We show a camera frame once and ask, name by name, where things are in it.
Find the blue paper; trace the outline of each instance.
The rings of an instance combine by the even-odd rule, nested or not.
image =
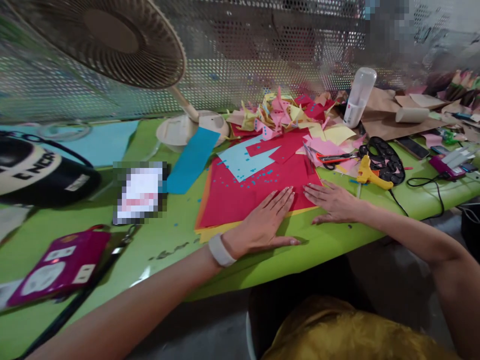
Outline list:
[[[96,168],[110,167],[114,162],[122,161],[130,136],[135,132],[139,121],[113,122],[103,125],[92,126],[91,132],[78,140],[59,142],[64,147],[80,154]],[[35,126],[0,126],[3,131],[19,131],[26,134],[38,135]],[[72,127],[58,127],[59,133],[71,133]],[[52,150],[63,157],[81,163],[72,156],[54,146],[39,144],[43,148]]]
[[[168,193],[185,194],[190,189],[204,170],[219,137],[218,132],[198,128],[166,180]]]
[[[225,164],[226,168],[230,170],[238,182],[246,180],[248,177],[251,177],[253,174],[274,163],[274,160],[269,158],[269,156],[280,146],[255,156],[249,155],[246,148],[250,145],[258,144],[262,140],[262,135],[258,135],[250,140],[229,147],[227,150],[218,154],[218,157],[222,161],[217,165]]]

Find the fan grille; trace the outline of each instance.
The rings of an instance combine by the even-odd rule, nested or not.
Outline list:
[[[175,31],[149,0],[12,0],[11,8],[63,53],[113,80],[165,89],[185,73]]]

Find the hand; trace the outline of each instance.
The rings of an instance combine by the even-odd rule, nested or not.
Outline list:
[[[328,211],[324,215],[315,217],[312,224],[356,223],[359,221],[360,215],[370,206],[368,202],[357,199],[343,187],[326,180],[321,182],[328,187],[312,183],[303,186],[306,198]]]
[[[278,195],[268,195],[237,227],[221,236],[225,248],[234,259],[261,250],[287,245],[300,245],[294,237],[276,236],[282,220],[294,202],[293,187],[286,187]]]

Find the person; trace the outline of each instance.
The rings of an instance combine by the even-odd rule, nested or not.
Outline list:
[[[424,260],[458,355],[480,358],[480,265],[473,257],[453,238],[425,223],[357,199],[333,183],[323,180],[323,184],[304,186],[305,196],[327,211],[312,225],[363,223]],[[221,242],[231,257],[300,245],[294,237],[276,236],[294,196],[291,187],[272,192],[242,223],[225,232]],[[209,246],[203,246],[97,307],[28,359],[123,359],[187,295],[221,270]],[[285,319],[263,358],[455,359],[457,355],[424,334],[355,310],[344,301],[308,298]]]

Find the green table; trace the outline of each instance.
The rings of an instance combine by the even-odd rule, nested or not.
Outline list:
[[[156,143],[155,130],[159,124],[160,120],[157,119],[140,122],[125,155],[125,161],[138,161],[150,153]],[[392,146],[406,167],[414,167],[414,170],[407,171],[408,178],[435,176],[435,171],[427,161],[417,161],[396,144]],[[162,146],[152,160],[175,163],[177,159],[178,154]],[[348,176],[325,169],[318,169],[318,173],[322,178],[356,193],[357,185],[349,182]],[[102,171],[102,175],[104,182],[108,182],[112,177],[112,170],[106,169]],[[138,280],[146,266],[150,265],[153,272],[160,271],[201,246],[194,233],[194,224],[206,177],[204,171],[185,195],[168,195],[166,211],[141,227],[127,251],[70,323],[127,289]],[[480,195],[480,182],[464,178],[457,182],[442,182],[440,189],[445,208],[449,209]],[[424,219],[440,211],[434,184],[411,188],[403,183],[393,191],[408,214],[415,219]],[[24,277],[45,253],[52,240],[83,231],[95,224],[109,224],[115,196],[114,189],[111,189],[96,202],[83,201],[61,210],[46,209],[36,212],[9,241],[0,245],[0,284]],[[374,185],[363,187],[361,197],[375,205],[401,213],[390,195]],[[287,218],[282,223],[279,234],[303,240],[302,246],[247,256],[202,286],[189,299],[244,289],[298,273],[382,237],[380,232],[361,224],[353,224],[351,228],[348,224],[311,225],[312,218],[322,211],[311,210]],[[121,233],[126,229],[126,226],[122,226],[115,227],[112,231]],[[170,254],[157,259],[162,252]],[[19,356],[70,301],[71,299],[58,304],[44,301],[0,314],[0,360]]]

